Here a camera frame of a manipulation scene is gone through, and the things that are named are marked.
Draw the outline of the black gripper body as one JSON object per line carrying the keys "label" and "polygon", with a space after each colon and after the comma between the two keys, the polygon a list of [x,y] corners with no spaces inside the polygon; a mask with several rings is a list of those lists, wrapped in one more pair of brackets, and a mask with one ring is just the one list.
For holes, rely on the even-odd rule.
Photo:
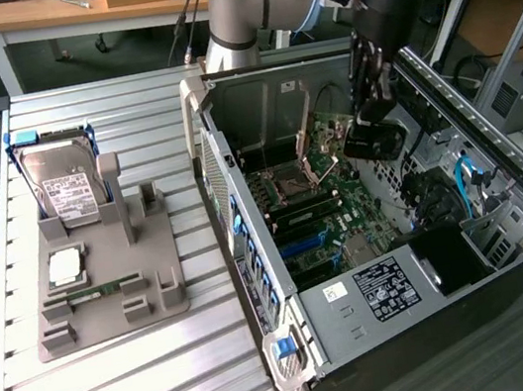
{"label": "black gripper body", "polygon": [[364,56],[381,49],[383,57],[395,56],[409,41],[423,1],[355,0],[356,53]]}

